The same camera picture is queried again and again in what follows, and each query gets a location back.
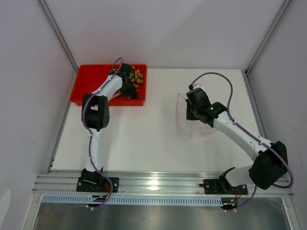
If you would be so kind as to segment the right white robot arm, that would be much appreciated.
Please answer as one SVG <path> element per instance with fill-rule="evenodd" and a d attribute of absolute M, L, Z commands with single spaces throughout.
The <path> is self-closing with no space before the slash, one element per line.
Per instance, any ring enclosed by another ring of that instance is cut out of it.
<path fill-rule="evenodd" d="M 227 108 L 220 102 L 211 103 L 202 88 L 195 88 L 186 96 L 188 120 L 199 120 L 222 132 L 253 161 L 251 166 L 233 167 L 222 173 L 219 177 L 222 192 L 228 194 L 244 184 L 254 184 L 266 190 L 288 172 L 287 150 L 282 142 L 273 143 L 235 122 Z"/>

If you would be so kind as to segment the clear pink-dotted zip bag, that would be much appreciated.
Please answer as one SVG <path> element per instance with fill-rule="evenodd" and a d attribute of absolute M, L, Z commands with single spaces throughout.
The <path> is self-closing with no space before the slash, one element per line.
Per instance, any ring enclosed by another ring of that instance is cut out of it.
<path fill-rule="evenodd" d="M 208 124 L 204 124 L 199 120 L 187 119 L 188 98 L 185 93 L 176 90 L 176 112 L 175 124 L 176 133 L 181 138 L 206 138 L 217 132 L 215 128 L 211 128 Z"/>

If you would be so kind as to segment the yellow longan bunch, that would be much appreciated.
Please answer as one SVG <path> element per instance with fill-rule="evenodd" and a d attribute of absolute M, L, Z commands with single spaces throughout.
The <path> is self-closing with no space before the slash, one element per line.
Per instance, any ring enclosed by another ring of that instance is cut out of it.
<path fill-rule="evenodd" d="M 139 88 L 140 85 L 144 84 L 144 74 L 139 68 L 132 66 L 129 80 L 132 82 L 133 86 Z"/>

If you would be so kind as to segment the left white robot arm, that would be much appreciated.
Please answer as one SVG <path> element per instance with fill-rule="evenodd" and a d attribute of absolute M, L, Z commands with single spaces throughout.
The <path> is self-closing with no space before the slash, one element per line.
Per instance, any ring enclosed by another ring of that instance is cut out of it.
<path fill-rule="evenodd" d="M 109 101 L 117 92 L 128 99 L 138 99 L 138 88 L 131 81 L 131 75 L 135 75 L 135 70 L 127 63 L 120 63 L 118 68 L 112 66 L 106 80 L 92 93 L 86 93 L 83 96 L 81 119 L 89 133 L 85 172 L 91 176 L 87 186 L 95 192 L 104 187 L 104 179 L 107 179 L 103 173 L 102 148 L 99 147 L 99 139 L 103 137 L 110 121 Z"/>

